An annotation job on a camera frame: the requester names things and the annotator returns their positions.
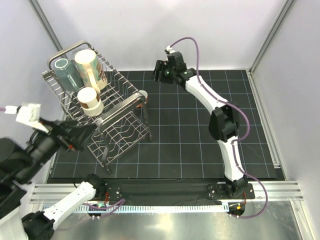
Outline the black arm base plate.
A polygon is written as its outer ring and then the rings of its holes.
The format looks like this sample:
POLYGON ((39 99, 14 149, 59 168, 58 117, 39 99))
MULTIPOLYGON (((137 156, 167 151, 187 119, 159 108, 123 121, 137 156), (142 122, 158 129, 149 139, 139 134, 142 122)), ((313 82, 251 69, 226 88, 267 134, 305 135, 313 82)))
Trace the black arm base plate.
POLYGON ((254 200, 252 184, 238 198, 229 197, 225 182, 219 179, 105 178, 112 201, 124 198, 128 206, 200 206, 222 201, 254 200))

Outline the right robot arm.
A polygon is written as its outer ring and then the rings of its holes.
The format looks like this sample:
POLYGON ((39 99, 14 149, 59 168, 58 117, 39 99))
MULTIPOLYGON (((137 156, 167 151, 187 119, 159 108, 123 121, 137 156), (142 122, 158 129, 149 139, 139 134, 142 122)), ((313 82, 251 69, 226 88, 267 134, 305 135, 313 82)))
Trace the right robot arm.
POLYGON ((209 112, 208 131, 219 145, 223 163, 225 192, 229 198, 245 196, 248 177, 239 160, 239 112, 225 98, 216 93, 197 74, 187 68, 179 51, 166 50, 166 60, 157 60, 152 77, 164 84, 177 84, 192 94, 209 112))

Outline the small orange white cup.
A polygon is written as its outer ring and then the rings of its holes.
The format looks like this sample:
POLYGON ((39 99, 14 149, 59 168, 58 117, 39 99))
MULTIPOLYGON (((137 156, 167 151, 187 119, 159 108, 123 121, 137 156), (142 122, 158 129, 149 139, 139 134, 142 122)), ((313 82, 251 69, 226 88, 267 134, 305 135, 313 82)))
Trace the small orange white cup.
MULTIPOLYGON (((148 93, 145 90, 139 90, 139 93, 141 93, 144 96, 144 98, 145 98, 144 103, 147 104, 148 103, 148 93)), ((142 106, 143 106, 142 104, 139 104, 135 108, 136 109, 137 108, 142 108, 142 106)))

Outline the steel cup with brown band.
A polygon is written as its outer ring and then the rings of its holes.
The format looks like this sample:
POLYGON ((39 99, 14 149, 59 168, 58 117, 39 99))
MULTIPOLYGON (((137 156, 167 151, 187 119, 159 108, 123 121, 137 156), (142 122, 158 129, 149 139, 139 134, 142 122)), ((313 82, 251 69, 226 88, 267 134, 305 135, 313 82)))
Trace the steel cup with brown band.
POLYGON ((77 93, 77 100, 83 112, 89 117, 95 117, 103 112, 104 105, 96 90, 84 87, 77 93))

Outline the cream floral ceramic mug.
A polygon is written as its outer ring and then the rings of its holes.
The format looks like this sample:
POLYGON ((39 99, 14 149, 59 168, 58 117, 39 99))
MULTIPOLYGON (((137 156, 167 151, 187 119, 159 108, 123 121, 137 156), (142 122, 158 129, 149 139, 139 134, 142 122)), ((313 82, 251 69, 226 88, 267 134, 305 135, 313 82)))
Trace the cream floral ceramic mug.
POLYGON ((93 88, 98 95, 108 84, 97 54, 91 49, 83 49, 74 55, 74 61, 85 87, 93 88))

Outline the teal ceramic cup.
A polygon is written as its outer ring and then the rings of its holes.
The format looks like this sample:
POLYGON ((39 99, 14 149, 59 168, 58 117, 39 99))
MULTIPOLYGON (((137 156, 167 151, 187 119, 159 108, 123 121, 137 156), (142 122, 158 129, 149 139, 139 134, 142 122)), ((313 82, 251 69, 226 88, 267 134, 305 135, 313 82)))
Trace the teal ceramic cup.
POLYGON ((54 63, 54 73, 59 84, 68 92, 80 91, 83 81, 79 75, 77 68, 67 58, 60 58, 54 63))

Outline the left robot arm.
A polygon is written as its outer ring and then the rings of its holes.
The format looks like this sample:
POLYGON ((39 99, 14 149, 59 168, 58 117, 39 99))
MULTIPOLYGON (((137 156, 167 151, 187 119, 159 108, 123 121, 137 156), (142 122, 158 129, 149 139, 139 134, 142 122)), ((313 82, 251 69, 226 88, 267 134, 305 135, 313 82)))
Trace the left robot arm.
POLYGON ((82 151, 97 130, 97 125, 76 120, 47 120, 40 115, 41 105, 24 103, 1 107, 16 122, 32 128, 25 147, 14 140, 0 140, 0 237, 3 240, 50 240, 61 223, 77 208, 91 200, 101 200, 106 182, 94 173, 46 210, 23 214, 24 198, 37 186, 35 177, 59 150, 82 151))

